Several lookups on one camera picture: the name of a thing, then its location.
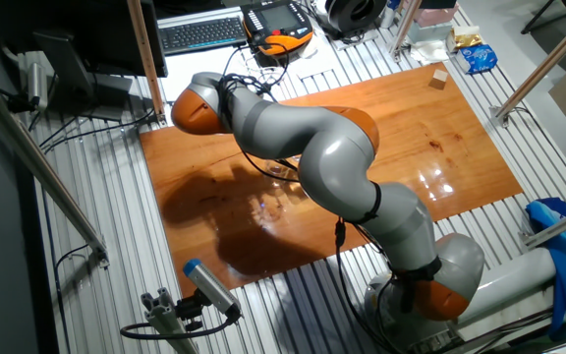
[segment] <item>black clamp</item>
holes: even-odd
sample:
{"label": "black clamp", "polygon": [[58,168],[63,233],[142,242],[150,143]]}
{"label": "black clamp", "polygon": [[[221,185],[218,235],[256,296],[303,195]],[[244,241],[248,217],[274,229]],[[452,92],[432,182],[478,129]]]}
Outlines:
{"label": "black clamp", "polygon": [[354,225],[361,225],[363,223],[369,222],[371,220],[373,220],[374,218],[377,217],[377,212],[379,211],[379,207],[381,206],[381,187],[379,187],[378,184],[370,181],[372,183],[372,185],[374,186],[374,192],[375,192],[375,197],[374,197],[374,205],[372,206],[372,209],[368,212],[366,212],[364,214],[364,217],[362,217],[359,220],[355,220],[355,221],[349,221],[346,220],[346,222],[350,223],[350,224],[354,224]]}
{"label": "black clamp", "polygon": [[442,268],[440,258],[436,256],[428,265],[414,270],[406,270],[403,272],[394,271],[396,281],[401,283],[403,295],[401,295],[401,312],[409,314],[414,308],[414,299],[416,295],[417,281],[432,281],[433,276]]}

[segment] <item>white cable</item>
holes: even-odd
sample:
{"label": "white cable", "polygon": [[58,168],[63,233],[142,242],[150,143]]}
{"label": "white cable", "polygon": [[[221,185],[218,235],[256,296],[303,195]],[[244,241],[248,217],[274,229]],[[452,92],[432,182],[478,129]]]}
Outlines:
{"label": "white cable", "polygon": [[15,63],[19,63],[19,56],[15,55],[12,51],[10,51],[10,49],[8,49],[7,46],[2,44],[1,50],[4,52],[4,54],[6,54],[8,59],[14,61]]}

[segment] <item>small wooden block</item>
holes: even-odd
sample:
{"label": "small wooden block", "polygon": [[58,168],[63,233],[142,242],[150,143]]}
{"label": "small wooden block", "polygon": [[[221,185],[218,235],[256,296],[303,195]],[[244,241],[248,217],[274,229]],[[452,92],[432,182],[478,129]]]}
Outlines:
{"label": "small wooden block", "polygon": [[444,85],[447,84],[447,78],[449,74],[442,70],[437,70],[433,73],[433,77],[429,82],[429,85],[435,89],[444,89]]}

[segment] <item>paper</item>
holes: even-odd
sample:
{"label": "paper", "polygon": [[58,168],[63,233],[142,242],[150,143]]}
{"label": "paper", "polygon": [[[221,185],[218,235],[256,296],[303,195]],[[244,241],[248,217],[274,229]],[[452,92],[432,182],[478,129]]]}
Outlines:
{"label": "paper", "polygon": [[300,80],[329,72],[333,70],[333,63],[337,63],[333,49],[319,35],[313,36],[300,56],[301,59],[292,62],[287,69]]}
{"label": "paper", "polygon": [[422,65],[449,60],[442,40],[414,43],[410,55],[414,60],[421,62]]}
{"label": "paper", "polygon": [[[228,62],[231,54],[235,51],[233,47],[205,50],[202,52],[179,54],[165,57],[167,64],[167,78],[160,80],[165,99],[174,101],[179,94],[187,88],[192,81],[192,76],[200,72],[220,73]],[[228,73],[245,74],[242,53],[238,52],[230,63]]]}

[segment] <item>metal pole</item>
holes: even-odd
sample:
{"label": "metal pole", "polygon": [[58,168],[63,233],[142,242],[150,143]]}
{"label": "metal pole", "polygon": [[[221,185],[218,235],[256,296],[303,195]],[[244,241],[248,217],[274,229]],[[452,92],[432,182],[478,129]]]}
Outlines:
{"label": "metal pole", "polygon": [[106,246],[83,214],[74,198],[60,180],[45,158],[40,148],[29,135],[21,121],[13,116],[0,96],[0,130],[12,145],[15,153],[22,159],[56,205],[76,227],[80,235],[90,245],[100,259],[102,266],[108,266]]}
{"label": "metal pole", "polygon": [[540,231],[534,236],[528,236],[524,243],[528,246],[528,250],[540,245],[541,243],[560,235],[562,232],[566,231],[566,217],[555,224],[547,227],[546,229]]}
{"label": "metal pole", "polygon": [[554,65],[558,64],[560,59],[566,55],[566,36],[558,43],[554,50],[547,55],[545,60],[538,65],[532,74],[517,88],[514,93],[501,107],[491,107],[491,112],[495,118],[501,119],[503,127],[508,125],[508,113],[512,111],[517,104],[549,73]]}
{"label": "metal pole", "polygon": [[401,17],[401,22],[399,22],[399,28],[397,29],[397,34],[394,37],[394,40],[390,44],[388,48],[388,52],[390,56],[394,60],[395,63],[401,61],[401,45],[403,45],[403,41],[405,40],[406,35],[408,35],[408,31],[410,30],[410,26],[414,21],[414,15],[416,14],[417,10],[421,7],[421,3],[423,0],[414,0],[410,2],[408,9],[406,10],[403,17]]}

